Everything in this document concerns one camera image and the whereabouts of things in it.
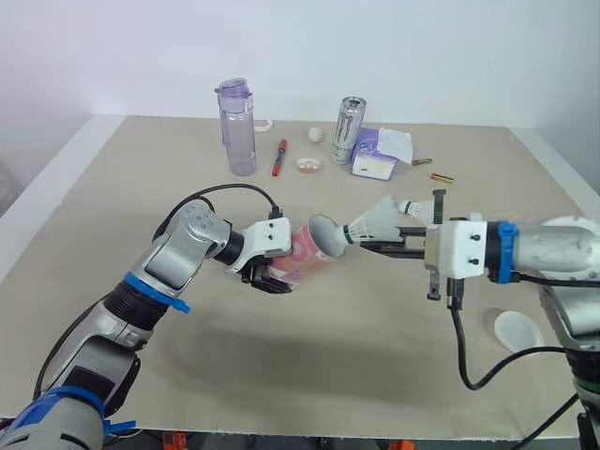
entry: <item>purple water bottle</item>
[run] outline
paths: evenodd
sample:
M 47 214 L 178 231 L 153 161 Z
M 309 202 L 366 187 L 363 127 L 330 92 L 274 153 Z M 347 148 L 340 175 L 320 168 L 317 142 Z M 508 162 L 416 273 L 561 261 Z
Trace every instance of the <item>purple water bottle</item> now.
M 222 82 L 215 92 L 229 166 L 236 175 L 251 175 L 256 171 L 254 102 L 246 79 L 233 78 Z

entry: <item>red marker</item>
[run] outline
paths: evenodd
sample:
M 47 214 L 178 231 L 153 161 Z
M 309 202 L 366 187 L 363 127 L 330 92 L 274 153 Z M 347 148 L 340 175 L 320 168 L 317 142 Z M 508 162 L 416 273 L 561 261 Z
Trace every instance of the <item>red marker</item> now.
M 277 159 L 275 160 L 275 164 L 273 164 L 273 176 L 279 175 L 279 169 L 281 169 L 281 162 L 283 162 L 283 155 L 285 155 L 285 151 L 288 148 L 288 142 L 285 139 L 282 139 L 279 143 L 279 147 L 277 148 Z

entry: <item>pink cup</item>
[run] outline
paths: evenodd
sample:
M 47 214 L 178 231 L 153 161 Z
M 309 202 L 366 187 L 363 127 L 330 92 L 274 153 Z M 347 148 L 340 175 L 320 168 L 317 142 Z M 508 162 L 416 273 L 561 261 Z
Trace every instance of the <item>pink cup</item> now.
M 271 277 L 295 285 L 342 256 L 346 246 L 334 239 L 337 227 L 327 216 L 311 217 L 292 234 L 292 254 L 273 258 Z

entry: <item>silver can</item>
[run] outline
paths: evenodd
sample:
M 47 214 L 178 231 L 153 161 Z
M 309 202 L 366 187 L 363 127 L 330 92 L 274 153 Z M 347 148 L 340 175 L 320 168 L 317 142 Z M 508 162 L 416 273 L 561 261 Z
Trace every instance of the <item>silver can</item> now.
M 354 145 L 365 117 L 366 107 L 367 102 L 360 97 L 345 97 L 341 100 L 334 146 L 331 149 L 331 159 L 337 164 L 352 162 Z

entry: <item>small white container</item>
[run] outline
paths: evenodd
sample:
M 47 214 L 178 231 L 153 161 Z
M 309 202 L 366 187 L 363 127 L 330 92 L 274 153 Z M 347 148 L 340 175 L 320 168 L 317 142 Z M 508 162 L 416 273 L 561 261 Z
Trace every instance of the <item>small white container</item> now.
M 494 323 L 494 332 L 512 353 L 544 345 L 544 337 L 535 322 L 520 312 L 503 312 Z

